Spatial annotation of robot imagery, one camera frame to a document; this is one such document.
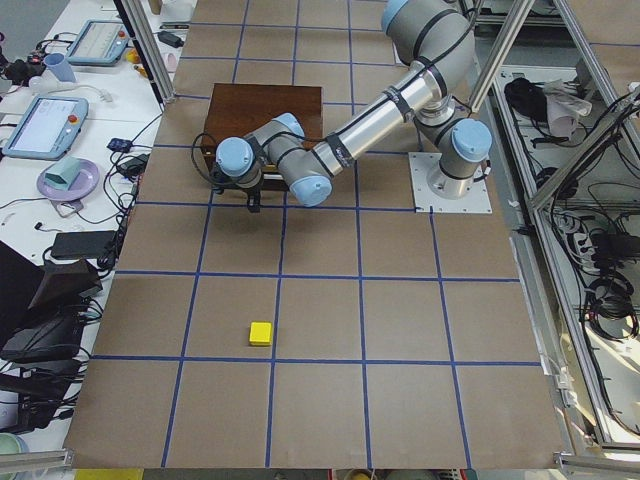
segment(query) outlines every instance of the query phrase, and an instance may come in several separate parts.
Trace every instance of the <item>yellow cube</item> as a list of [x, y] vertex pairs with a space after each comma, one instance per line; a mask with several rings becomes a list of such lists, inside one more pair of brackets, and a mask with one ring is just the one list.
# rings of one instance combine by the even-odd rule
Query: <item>yellow cube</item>
[[270, 322], [251, 322], [249, 344], [254, 347], [268, 347], [273, 340], [273, 327]]

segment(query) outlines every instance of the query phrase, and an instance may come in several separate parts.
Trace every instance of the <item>white table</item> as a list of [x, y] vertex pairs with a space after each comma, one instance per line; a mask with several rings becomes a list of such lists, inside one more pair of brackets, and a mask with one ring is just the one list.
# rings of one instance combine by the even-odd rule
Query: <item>white table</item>
[[[149, 6], [143, 2], [152, 30], [158, 31], [161, 16], [151, 15]], [[51, 28], [47, 38], [60, 32], [79, 32], [86, 20], [112, 20], [117, 11], [108, 1], [70, 0], [69, 5]], [[162, 53], [171, 52], [180, 56], [180, 50], [158, 42]], [[100, 182], [95, 190], [82, 199], [84, 209], [80, 212], [85, 218], [98, 221], [116, 213], [115, 206], [106, 197], [102, 186], [105, 173], [110, 169], [111, 151], [106, 148], [113, 137], [131, 139], [155, 117], [161, 113], [149, 81], [134, 70], [133, 65], [121, 59], [113, 67], [73, 66], [79, 84], [87, 84], [105, 89], [113, 98], [112, 102], [101, 101], [92, 89], [78, 88], [68, 92], [56, 92], [52, 95], [83, 97], [89, 102], [89, 113], [82, 130], [74, 141], [69, 154], [94, 162], [100, 171]], [[35, 93], [22, 87], [7, 95], [0, 104], [0, 113], [6, 114], [2, 123], [18, 123], [27, 110]], [[137, 145], [152, 146], [159, 125], [154, 121], [142, 135], [136, 139]], [[10, 127], [0, 127], [0, 139], [7, 138], [12, 132]], [[150, 153], [150, 149], [134, 148], [131, 154]], [[5, 157], [0, 162], [0, 205], [19, 198], [39, 198], [42, 194], [36, 188], [36, 179], [51, 165], [49, 161], [29, 160]], [[116, 175], [113, 186], [117, 193], [130, 192], [132, 183]], [[0, 210], [0, 240], [35, 264], [42, 264], [42, 253], [52, 245], [56, 232], [35, 230], [37, 222], [46, 229], [62, 231], [110, 230], [117, 228], [116, 219], [94, 225], [77, 215], [62, 218], [48, 200], [19, 202]], [[103, 291], [96, 300], [104, 305], [111, 285], [111, 277], [103, 281]], [[99, 324], [85, 327], [81, 346], [91, 351]], [[72, 386], [67, 396], [75, 393]], [[49, 451], [62, 448], [71, 420], [52, 421], [49, 427], [21, 435], [29, 451]], [[49, 473], [47, 478], [61, 478], [63, 472]]]

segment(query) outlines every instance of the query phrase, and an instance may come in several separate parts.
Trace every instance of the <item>mounting plate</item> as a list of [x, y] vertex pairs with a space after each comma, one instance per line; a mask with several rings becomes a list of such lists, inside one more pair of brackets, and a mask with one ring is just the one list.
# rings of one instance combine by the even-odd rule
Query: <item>mounting plate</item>
[[409, 153], [416, 212], [429, 213], [433, 209], [434, 213], [492, 213], [484, 180], [474, 183], [469, 193], [458, 200], [448, 200], [433, 193], [427, 185], [427, 173], [440, 160], [440, 155], [439, 153]]

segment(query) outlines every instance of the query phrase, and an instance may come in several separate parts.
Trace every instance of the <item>blue tape line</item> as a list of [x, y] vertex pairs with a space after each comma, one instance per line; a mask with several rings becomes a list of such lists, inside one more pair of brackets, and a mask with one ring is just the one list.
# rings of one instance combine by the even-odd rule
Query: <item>blue tape line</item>
[[604, 43], [604, 42], [593, 42], [589, 43], [589, 45], [602, 45], [604, 47], [640, 47], [638, 43]]
[[455, 355], [453, 351], [453, 340], [451, 338], [451, 326], [449, 324], [449, 315], [447, 312], [447, 299], [444, 292], [444, 282], [442, 281], [442, 267], [440, 265], [440, 254], [438, 250], [438, 235], [436, 233], [436, 225], [434, 222], [433, 207], [429, 212], [429, 226], [431, 227], [431, 237], [433, 240], [433, 251], [436, 260], [436, 272], [438, 273], [438, 285], [440, 287], [440, 302], [442, 303], [442, 316], [444, 318], [444, 327], [447, 335], [447, 345], [449, 348], [449, 358], [451, 359], [451, 374], [453, 376], [453, 389], [456, 395], [456, 407], [458, 409], [458, 419], [460, 421], [460, 432], [462, 434], [462, 445], [464, 448], [464, 456], [467, 462], [467, 468], [473, 468], [471, 464], [471, 452], [469, 451], [469, 440], [467, 438], [467, 428], [464, 422], [464, 412], [462, 410], [462, 398], [460, 395], [460, 384], [458, 382], [458, 372], [456, 371]]
[[177, 98], [191, 98], [193, 100], [211, 100], [209, 95], [191, 95], [189, 93], [176, 93]]
[[92, 360], [123, 362], [194, 362], [194, 363], [285, 363], [285, 364], [321, 364], [321, 365], [423, 365], [456, 367], [541, 367], [541, 362], [527, 361], [475, 361], [462, 360], [394, 360], [394, 359], [344, 359], [344, 358], [276, 358], [270, 357], [207, 357], [179, 355], [111, 355], [95, 354]]
[[[118, 270], [118, 275], [177, 275], [194, 276], [196, 272], [165, 270]], [[379, 275], [303, 275], [296, 273], [249, 273], [249, 272], [198, 272], [201, 277], [232, 278], [291, 278], [298, 280], [363, 280], [386, 282], [455, 282], [455, 283], [519, 283], [518, 279], [508, 278], [437, 278], [437, 277], [385, 277]]]
[[293, 66], [291, 68], [291, 85], [296, 84], [296, 64], [298, 63], [298, 32], [300, 31], [300, 0], [296, 5], [296, 25], [293, 35]]
[[184, 363], [178, 363], [178, 371], [176, 373], [176, 383], [173, 388], [173, 398], [171, 400], [171, 411], [169, 412], [169, 423], [167, 424], [167, 434], [164, 439], [164, 450], [162, 452], [161, 467], [166, 467], [167, 457], [169, 456], [169, 447], [171, 446], [171, 435], [173, 433], [173, 422], [175, 421], [176, 405], [178, 404], [178, 394], [180, 392], [180, 382], [182, 380], [182, 367]]
[[240, 50], [242, 50], [242, 40], [244, 40], [244, 32], [247, 28], [247, 16], [249, 15], [249, 5], [251, 0], [247, 0], [247, 4], [244, 7], [244, 16], [242, 17], [242, 25], [240, 25], [240, 39], [238, 41], [238, 50], [235, 57], [235, 65], [233, 66], [233, 75], [231, 75], [231, 83], [236, 83], [236, 77], [238, 75], [238, 65], [240, 63]]
[[[287, 203], [287, 194], [283, 193], [283, 202]], [[271, 371], [269, 376], [269, 404], [267, 408], [267, 441], [264, 454], [264, 466], [269, 468], [271, 465], [271, 438], [273, 430], [273, 403], [275, 395], [276, 383], [276, 355], [278, 348], [278, 326], [280, 323], [280, 295], [282, 292], [282, 268], [284, 265], [284, 244], [287, 232], [287, 209], [282, 210], [282, 230], [280, 231], [280, 259], [278, 260], [278, 283], [276, 284], [276, 301], [273, 319], [273, 347], [271, 348]]]
[[272, 25], [269, 23], [220, 23], [220, 22], [191, 22], [190, 25], [200, 27], [260, 27], [260, 28], [299, 28], [301, 30], [331, 30], [346, 32], [353, 30], [354, 32], [380, 32], [380, 30], [373, 28], [346, 28], [346, 27], [322, 27], [322, 26], [304, 26], [304, 25]]
[[[213, 197], [213, 190], [209, 196], [209, 203], [211, 203], [211, 199]], [[205, 224], [202, 232], [202, 239], [200, 240], [200, 252], [198, 253], [198, 263], [196, 266], [196, 275], [193, 281], [193, 289], [191, 291], [191, 300], [189, 303], [189, 311], [187, 314], [187, 322], [184, 328], [184, 335], [182, 338], [182, 349], [180, 351], [180, 356], [184, 358], [187, 352], [187, 344], [189, 342], [189, 329], [191, 328], [191, 319], [193, 317], [193, 310], [195, 308], [196, 303], [196, 295], [198, 293], [198, 283], [200, 280], [199, 272], [202, 268], [202, 259], [204, 257], [204, 250], [207, 244], [207, 233], [209, 232], [209, 222], [211, 220], [211, 210], [212, 205], [209, 205], [207, 208], [207, 215], [205, 217]], [[173, 400], [171, 402], [171, 411], [169, 413], [169, 423], [167, 425], [167, 435], [165, 437], [164, 450], [162, 453], [162, 462], [160, 465], [165, 467], [167, 464], [167, 458], [169, 456], [169, 448], [171, 447], [171, 435], [173, 433], [173, 422], [175, 419], [176, 409], [178, 407], [178, 395], [180, 392], [180, 383], [182, 381], [182, 368], [184, 365], [184, 360], [180, 360], [178, 364], [178, 372], [176, 375], [176, 383], [173, 390]]]

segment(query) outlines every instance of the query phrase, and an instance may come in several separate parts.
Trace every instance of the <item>black connector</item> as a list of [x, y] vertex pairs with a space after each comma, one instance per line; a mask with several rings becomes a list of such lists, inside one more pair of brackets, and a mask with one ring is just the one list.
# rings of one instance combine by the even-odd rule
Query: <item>black connector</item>
[[147, 168], [149, 154], [140, 154], [131, 160], [127, 160], [121, 165], [116, 165], [116, 171], [125, 178], [132, 179], [137, 177]]
[[129, 153], [132, 147], [133, 142], [124, 138], [112, 138], [107, 144], [107, 148], [112, 152]]
[[184, 45], [184, 41], [177, 35], [171, 32], [162, 31], [158, 33], [158, 40], [170, 47], [178, 48]]

